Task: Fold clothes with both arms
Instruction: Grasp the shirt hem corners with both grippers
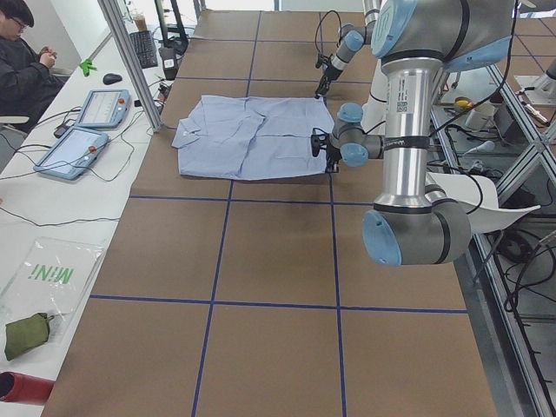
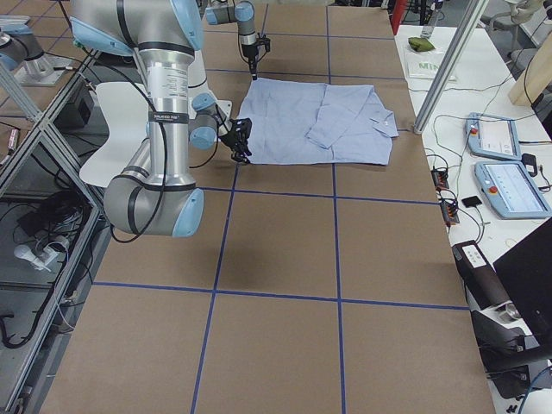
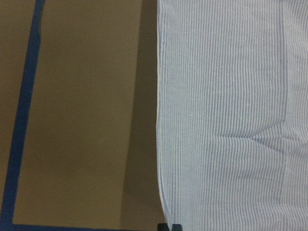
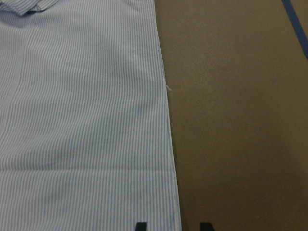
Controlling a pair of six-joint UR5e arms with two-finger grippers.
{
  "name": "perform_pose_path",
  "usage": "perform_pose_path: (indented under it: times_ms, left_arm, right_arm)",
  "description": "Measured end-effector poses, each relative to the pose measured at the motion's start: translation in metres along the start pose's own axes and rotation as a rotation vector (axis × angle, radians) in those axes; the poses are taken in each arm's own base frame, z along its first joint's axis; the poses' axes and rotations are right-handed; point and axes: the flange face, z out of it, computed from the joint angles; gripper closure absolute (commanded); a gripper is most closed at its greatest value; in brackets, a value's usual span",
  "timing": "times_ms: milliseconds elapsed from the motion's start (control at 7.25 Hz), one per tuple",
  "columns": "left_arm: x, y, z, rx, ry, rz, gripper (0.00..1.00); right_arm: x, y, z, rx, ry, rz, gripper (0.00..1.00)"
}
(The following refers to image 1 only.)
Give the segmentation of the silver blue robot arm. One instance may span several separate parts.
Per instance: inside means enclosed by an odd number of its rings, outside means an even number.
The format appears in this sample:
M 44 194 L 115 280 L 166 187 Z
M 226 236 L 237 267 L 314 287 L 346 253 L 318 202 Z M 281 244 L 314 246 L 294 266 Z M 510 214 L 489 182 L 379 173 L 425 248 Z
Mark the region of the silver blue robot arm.
M 328 153 L 351 167 L 383 161 L 383 189 L 364 215 L 362 236 L 381 265 L 441 264 L 467 249 L 472 236 L 461 205 L 427 173 L 430 116 L 441 77 L 495 64 L 511 50 L 514 1 L 366 1 L 365 24 L 347 26 L 322 78 L 335 80 L 369 45 L 386 78 L 379 135 L 365 132 L 370 109 L 341 106 Z
M 314 96 L 321 98 L 327 95 L 332 82 L 336 81 L 357 52 L 364 46 L 369 45 L 372 40 L 374 26 L 381 11 L 383 1 L 363 1 L 364 26 L 355 26 L 351 23 L 342 23 L 340 15 L 335 10 L 330 13 L 338 17 L 340 28 L 338 29 L 338 43 L 336 51 L 327 56 L 315 45 L 317 57 L 315 67 L 322 69 L 322 76 Z

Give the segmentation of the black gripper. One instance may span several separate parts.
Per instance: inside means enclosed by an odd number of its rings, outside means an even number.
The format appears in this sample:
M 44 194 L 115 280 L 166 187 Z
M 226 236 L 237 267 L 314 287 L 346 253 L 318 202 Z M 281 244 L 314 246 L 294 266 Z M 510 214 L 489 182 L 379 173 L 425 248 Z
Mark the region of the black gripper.
M 314 93 L 315 99 L 319 99 L 327 95 L 328 86 L 330 85 L 331 82 L 337 80 L 340 77 L 345 67 L 346 64 L 342 61 L 338 61 L 338 62 L 330 61 L 330 62 L 325 62 L 322 65 L 324 71 L 321 77 L 320 85 L 318 86 L 318 88 Z
M 326 172 L 338 173 L 340 171 L 339 162 L 341 159 L 342 155 L 340 150 L 334 146 L 328 146 L 326 149 Z

